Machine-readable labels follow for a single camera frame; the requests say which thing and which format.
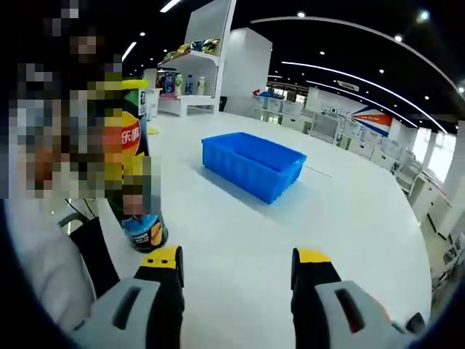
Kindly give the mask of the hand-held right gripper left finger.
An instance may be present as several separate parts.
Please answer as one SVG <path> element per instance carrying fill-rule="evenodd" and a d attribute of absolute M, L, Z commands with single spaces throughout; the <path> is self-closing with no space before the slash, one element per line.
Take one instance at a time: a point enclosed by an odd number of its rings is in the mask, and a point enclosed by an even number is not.
<path fill-rule="evenodd" d="M 179 348 L 185 299 L 182 247 L 147 254 L 71 333 L 79 348 Z"/>

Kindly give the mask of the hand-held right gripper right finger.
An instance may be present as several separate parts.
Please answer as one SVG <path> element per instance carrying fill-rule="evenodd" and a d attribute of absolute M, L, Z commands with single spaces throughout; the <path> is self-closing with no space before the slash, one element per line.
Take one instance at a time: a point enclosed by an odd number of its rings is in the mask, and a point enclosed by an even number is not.
<path fill-rule="evenodd" d="M 407 348 L 411 335 L 322 252 L 295 248 L 291 312 L 297 348 Z"/>

